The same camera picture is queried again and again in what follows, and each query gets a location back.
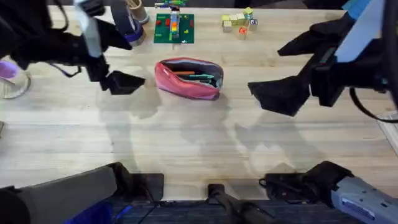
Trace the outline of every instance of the toy block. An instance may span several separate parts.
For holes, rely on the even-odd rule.
[[[238,18],[238,25],[243,25],[244,21],[246,20],[244,14],[243,13],[238,13],[236,15],[236,17]]]
[[[245,9],[243,9],[243,14],[245,15],[253,15],[253,9],[250,7],[247,7]]]
[[[247,20],[253,19],[253,15],[250,15],[250,14],[244,15],[244,17],[245,17]]]
[[[236,15],[229,15],[229,19],[232,22],[232,26],[236,26],[238,24],[238,17]]]
[[[248,33],[248,30],[245,27],[240,27],[238,31],[238,39],[239,40],[244,40],[246,39],[246,34]]]
[[[249,30],[255,31],[257,29],[257,25],[259,24],[257,19],[250,20]]]
[[[253,16],[252,15],[249,15],[249,14],[247,14],[247,15],[244,15],[244,17],[246,18],[246,20],[244,21],[244,26],[249,26],[250,25],[250,20],[252,20],[253,19]]]
[[[231,32],[232,31],[232,22],[231,21],[224,21],[223,22],[223,31],[224,32]]]
[[[229,15],[222,15],[221,20],[224,21],[229,21]]]

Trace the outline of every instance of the pink pencil case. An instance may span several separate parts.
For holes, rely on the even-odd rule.
[[[214,77],[214,82],[201,83],[184,80],[173,71],[195,71]],[[213,63],[193,58],[171,58],[158,62],[155,66],[157,87],[187,98],[213,100],[220,94],[224,71]]]

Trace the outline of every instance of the purple object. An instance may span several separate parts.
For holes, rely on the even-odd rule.
[[[130,43],[139,40],[144,33],[144,28],[142,28],[142,25],[138,20],[133,19],[133,23],[137,27],[136,32],[134,34],[124,35],[124,38],[126,38],[126,40]]]
[[[18,73],[18,66],[6,61],[0,61],[0,78],[14,78]]]

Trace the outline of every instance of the green lego baseplate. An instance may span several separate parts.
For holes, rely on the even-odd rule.
[[[180,14],[180,37],[170,40],[170,26],[166,25],[166,19],[170,14],[156,15],[156,21],[160,25],[155,27],[155,44],[193,44],[195,42],[195,16],[193,14]]]

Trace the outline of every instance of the table surface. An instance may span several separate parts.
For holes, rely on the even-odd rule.
[[[79,34],[73,8],[70,30]],[[64,23],[52,7],[55,25]],[[148,8],[150,17],[157,12]],[[206,197],[209,183],[223,183],[239,198],[264,198],[256,182],[267,172],[306,171],[329,160],[393,197],[398,197],[398,158],[378,124],[361,114],[344,92],[333,108],[311,98],[294,118],[261,110],[247,82],[296,75],[310,58],[279,57],[277,49],[316,22],[343,11],[255,9],[257,31],[246,40],[221,30],[221,15],[239,9],[182,9],[195,14],[195,44],[153,44],[154,21],[146,41],[132,51],[109,49],[112,70],[145,77],[133,95],[111,96],[85,73],[68,79],[38,63],[29,67],[31,89],[15,100],[0,100],[6,122],[0,139],[0,187],[66,177],[121,161],[131,172],[165,174],[165,197]],[[112,21],[110,10],[101,17]],[[216,101],[195,101],[154,88],[154,65],[186,56],[224,68]],[[374,113],[394,109],[387,95],[359,91]]]

